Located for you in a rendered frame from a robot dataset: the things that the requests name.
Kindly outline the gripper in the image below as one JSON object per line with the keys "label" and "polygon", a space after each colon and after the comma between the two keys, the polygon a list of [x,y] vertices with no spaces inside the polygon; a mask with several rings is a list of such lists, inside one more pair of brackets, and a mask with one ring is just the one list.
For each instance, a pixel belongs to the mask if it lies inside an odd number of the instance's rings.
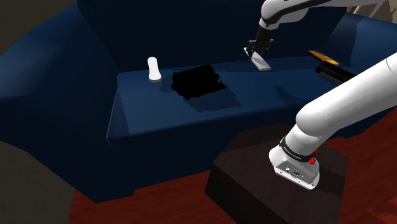
{"label": "gripper", "polygon": [[274,44],[274,40],[272,39],[273,33],[273,30],[268,30],[259,26],[256,33],[256,39],[249,40],[247,43],[246,51],[250,59],[256,51],[257,46],[265,46],[265,48],[261,51],[261,57],[264,58],[265,54],[271,49],[272,45]]}

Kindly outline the grey flat remote control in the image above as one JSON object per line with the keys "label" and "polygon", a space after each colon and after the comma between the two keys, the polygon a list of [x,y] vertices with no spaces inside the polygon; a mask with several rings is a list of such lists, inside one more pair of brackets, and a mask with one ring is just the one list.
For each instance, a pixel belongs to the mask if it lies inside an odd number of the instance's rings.
{"label": "grey flat remote control", "polygon": [[269,71],[269,70],[271,70],[270,65],[257,52],[254,52],[252,54],[250,60],[257,67],[257,69],[259,71]]}

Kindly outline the orange book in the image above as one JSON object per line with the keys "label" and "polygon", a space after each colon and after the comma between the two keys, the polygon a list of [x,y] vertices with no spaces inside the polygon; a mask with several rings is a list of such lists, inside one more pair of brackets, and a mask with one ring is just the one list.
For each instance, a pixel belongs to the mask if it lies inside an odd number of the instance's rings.
{"label": "orange book", "polygon": [[316,50],[308,50],[307,53],[315,58],[316,60],[320,61],[320,62],[329,62],[330,64],[336,65],[338,66],[339,63],[336,60],[333,60],[332,58],[330,58],[329,56],[326,56],[325,54],[321,53],[320,51],[316,51]]}

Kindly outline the black flat block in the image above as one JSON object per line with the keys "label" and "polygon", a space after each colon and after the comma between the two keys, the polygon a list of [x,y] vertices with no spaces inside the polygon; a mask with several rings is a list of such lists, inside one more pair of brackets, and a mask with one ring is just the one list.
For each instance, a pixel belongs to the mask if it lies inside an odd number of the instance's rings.
{"label": "black flat block", "polygon": [[174,73],[172,80],[171,89],[187,101],[226,88],[210,64]]}

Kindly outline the black long box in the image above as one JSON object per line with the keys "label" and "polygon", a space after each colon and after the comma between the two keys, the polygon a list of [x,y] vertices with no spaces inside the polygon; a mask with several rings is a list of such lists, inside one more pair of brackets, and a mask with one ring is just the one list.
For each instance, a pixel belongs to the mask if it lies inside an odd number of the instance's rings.
{"label": "black long box", "polygon": [[344,83],[355,77],[355,74],[327,61],[322,61],[322,63],[315,68],[315,72],[338,83]]}

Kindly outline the white vase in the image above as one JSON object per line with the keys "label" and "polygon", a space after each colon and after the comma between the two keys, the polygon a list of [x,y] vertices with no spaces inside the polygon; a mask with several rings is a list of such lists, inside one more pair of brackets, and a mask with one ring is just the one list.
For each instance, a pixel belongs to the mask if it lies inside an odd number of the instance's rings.
{"label": "white vase", "polygon": [[148,63],[148,78],[152,82],[158,82],[162,79],[162,75],[160,74],[160,70],[158,68],[158,61],[156,57],[149,57],[147,59]]}

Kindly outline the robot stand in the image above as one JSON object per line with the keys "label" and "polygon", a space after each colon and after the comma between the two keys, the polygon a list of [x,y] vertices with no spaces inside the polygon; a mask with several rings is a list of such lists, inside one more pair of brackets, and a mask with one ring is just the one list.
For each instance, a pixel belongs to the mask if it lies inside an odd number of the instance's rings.
{"label": "robot stand", "polygon": [[268,153],[290,128],[242,131],[213,162],[205,193],[237,224],[338,224],[348,158],[320,146],[315,189],[288,181],[274,172]]}

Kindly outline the blue sofa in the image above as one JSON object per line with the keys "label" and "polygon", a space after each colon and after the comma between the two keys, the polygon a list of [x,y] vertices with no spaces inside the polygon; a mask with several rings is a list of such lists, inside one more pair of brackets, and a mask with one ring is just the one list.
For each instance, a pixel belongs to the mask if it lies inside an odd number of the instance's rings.
{"label": "blue sofa", "polygon": [[[208,170],[240,131],[294,124],[335,86],[308,50],[352,73],[397,52],[397,24],[312,8],[275,31],[259,71],[243,48],[262,2],[77,0],[0,55],[0,141],[94,202],[128,197]],[[171,89],[174,73],[206,64],[225,89],[188,101]]]}

